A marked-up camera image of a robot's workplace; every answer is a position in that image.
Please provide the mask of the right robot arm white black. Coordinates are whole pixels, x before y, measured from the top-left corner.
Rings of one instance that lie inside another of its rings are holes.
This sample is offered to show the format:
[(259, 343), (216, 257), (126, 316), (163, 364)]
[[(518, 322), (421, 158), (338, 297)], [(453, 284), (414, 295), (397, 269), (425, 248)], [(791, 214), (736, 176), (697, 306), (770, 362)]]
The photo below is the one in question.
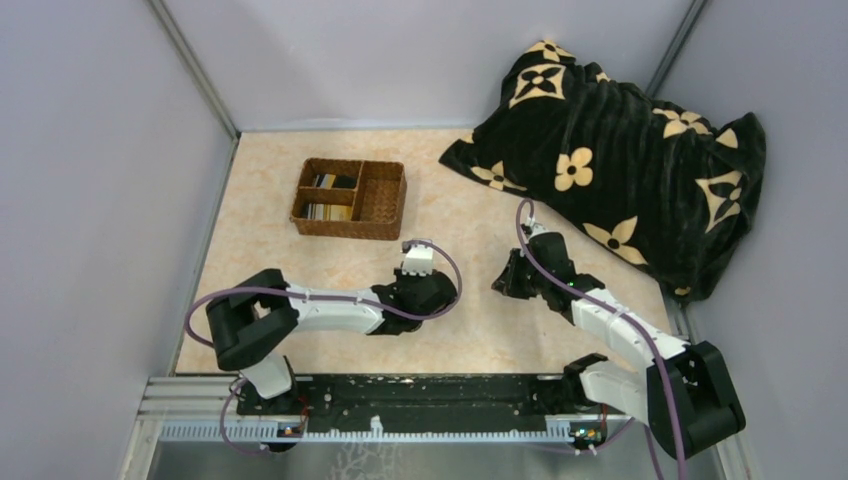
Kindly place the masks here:
[(602, 281), (577, 272), (561, 234), (533, 234), (511, 249), (492, 288), (514, 299), (541, 298), (626, 361), (620, 367), (592, 353), (566, 365), (567, 402), (605, 404), (630, 416), (673, 458), (688, 459), (746, 428), (720, 350), (672, 336), (632, 313)]

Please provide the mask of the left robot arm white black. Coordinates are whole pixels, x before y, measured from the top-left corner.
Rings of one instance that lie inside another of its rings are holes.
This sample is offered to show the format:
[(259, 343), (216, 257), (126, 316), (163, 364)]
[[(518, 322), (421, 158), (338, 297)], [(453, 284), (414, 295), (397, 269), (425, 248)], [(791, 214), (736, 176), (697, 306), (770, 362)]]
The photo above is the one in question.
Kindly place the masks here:
[(202, 302), (218, 368), (240, 373), (262, 398), (273, 399), (294, 387), (290, 363), (275, 352), (290, 335), (413, 332), (452, 309), (460, 292), (437, 270), (423, 276), (397, 270), (389, 284), (335, 291), (291, 284), (280, 270), (266, 269)]

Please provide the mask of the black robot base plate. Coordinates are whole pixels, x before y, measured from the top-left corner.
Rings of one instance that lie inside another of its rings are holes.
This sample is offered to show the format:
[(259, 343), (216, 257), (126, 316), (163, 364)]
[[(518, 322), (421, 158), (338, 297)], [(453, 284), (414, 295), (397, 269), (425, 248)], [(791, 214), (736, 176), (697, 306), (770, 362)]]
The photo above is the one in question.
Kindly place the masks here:
[(603, 442), (614, 409), (581, 406), (561, 375), (298, 376), (287, 394), (262, 398), (251, 384), (237, 395), (242, 416), (292, 416), (298, 433), (527, 434)]

